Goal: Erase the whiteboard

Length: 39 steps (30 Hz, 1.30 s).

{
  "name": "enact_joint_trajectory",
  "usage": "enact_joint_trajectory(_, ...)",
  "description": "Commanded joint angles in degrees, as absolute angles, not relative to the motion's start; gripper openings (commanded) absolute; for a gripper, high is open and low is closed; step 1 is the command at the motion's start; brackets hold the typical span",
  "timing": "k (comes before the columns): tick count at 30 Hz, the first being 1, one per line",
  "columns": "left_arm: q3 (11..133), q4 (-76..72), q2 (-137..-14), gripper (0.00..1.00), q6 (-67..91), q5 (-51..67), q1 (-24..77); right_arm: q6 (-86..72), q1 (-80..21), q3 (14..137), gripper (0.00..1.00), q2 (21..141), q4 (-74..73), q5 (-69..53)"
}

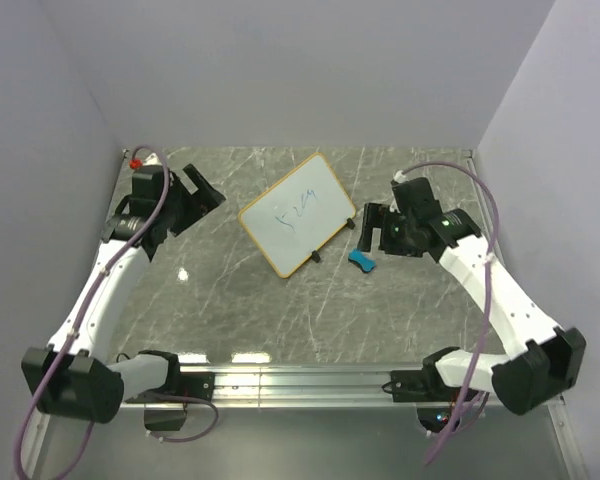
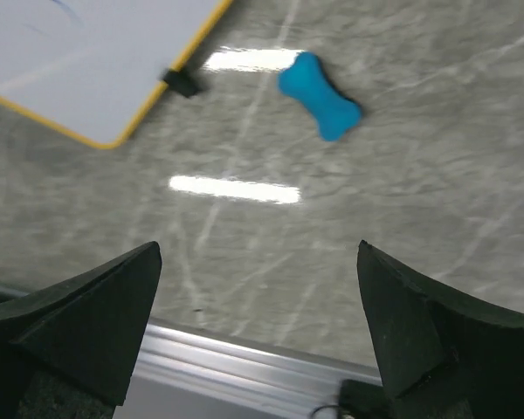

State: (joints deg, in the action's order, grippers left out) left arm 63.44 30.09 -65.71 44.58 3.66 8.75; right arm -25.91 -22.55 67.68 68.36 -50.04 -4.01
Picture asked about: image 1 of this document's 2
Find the blue whiteboard eraser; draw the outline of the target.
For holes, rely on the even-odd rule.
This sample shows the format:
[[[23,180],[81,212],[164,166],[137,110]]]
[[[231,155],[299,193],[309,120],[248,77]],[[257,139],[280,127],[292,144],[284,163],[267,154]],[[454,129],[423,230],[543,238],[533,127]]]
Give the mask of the blue whiteboard eraser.
[[[373,259],[367,257],[363,252],[357,249],[350,251],[347,259],[364,274],[372,272],[376,267],[376,263]]]

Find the yellow framed whiteboard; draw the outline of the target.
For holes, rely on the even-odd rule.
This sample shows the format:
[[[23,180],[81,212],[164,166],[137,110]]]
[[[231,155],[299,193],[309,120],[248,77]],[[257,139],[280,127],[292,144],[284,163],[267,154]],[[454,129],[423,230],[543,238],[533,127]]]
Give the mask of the yellow framed whiteboard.
[[[315,153],[245,206],[238,221],[275,273],[287,278],[355,215],[331,165]]]

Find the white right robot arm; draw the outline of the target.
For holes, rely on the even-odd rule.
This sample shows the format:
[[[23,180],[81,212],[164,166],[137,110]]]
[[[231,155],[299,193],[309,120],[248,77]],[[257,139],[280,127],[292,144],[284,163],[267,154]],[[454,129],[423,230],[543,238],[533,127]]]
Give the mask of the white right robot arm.
[[[435,208],[418,218],[368,203],[351,262],[364,261],[375,230],[384,253],[415,258],[429,254],[451,274],[480,307],[485,327],[497,334],[504,349],[500,355],[486,354],[481,342],[472,352],[441,349],[425,357],[413,377],[392,373],[395,400],[439,401],[451,392],[481,391],[523,415],[576,384],[587,346],[584,335],[575,327],[560,326],[529,298],[465,211]]]

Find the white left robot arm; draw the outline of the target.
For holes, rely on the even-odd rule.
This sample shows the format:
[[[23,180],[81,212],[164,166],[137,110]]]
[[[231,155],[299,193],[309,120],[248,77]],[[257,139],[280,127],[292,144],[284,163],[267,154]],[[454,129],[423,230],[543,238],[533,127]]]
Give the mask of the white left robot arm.
[[[183,172],[195,192],[160,164],[132,174],[131,191],[105,224],[95,264],[68,318],[46,347],[28,349],[21,361],[39,412],[106,424],[133,397],[149,392],[170,402],[181,393],[174,353],[143,350],[120,363],[106,360],[122,310],[159,246],[226,199],[193,165]]]

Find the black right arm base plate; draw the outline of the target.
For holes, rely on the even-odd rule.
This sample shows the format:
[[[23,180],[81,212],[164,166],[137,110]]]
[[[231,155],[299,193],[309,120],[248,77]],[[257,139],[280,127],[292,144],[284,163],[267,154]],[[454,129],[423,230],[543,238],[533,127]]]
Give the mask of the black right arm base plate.
[[[445,385],[435,369],[392,370],[381,390],[392,396],[394,403],[446,402],[458,399],[460,388]]]

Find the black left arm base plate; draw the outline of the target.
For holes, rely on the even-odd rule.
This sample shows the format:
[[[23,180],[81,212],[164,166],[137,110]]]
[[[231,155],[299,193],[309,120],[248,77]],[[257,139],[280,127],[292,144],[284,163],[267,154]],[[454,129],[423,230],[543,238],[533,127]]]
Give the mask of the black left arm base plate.
[[[142,392],[128,399],[130,403],[157,402],[162,396],[178,396],[211,401],[216,375],[211,371],[181,371],[166,386]]]

